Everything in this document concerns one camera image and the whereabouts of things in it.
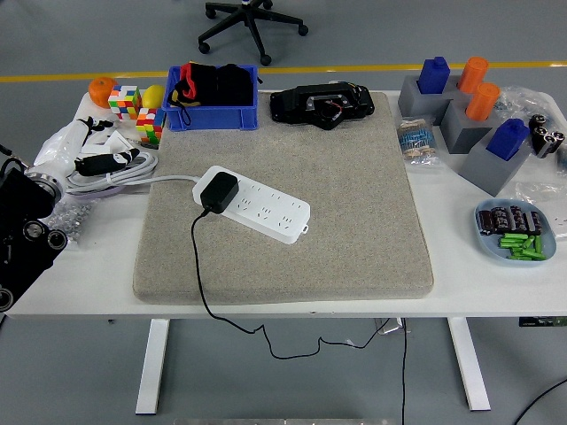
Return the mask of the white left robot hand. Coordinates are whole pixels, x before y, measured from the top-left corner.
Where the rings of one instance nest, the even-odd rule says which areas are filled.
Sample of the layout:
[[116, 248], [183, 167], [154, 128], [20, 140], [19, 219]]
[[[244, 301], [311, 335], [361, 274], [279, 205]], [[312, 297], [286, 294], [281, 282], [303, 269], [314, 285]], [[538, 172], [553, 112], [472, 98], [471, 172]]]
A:
[[72, 121], [48, 139], [27, 172], [61, 181], [74, 172], [97, 176], [123, 170], [139, 154], [114, 120], [88, 117]]

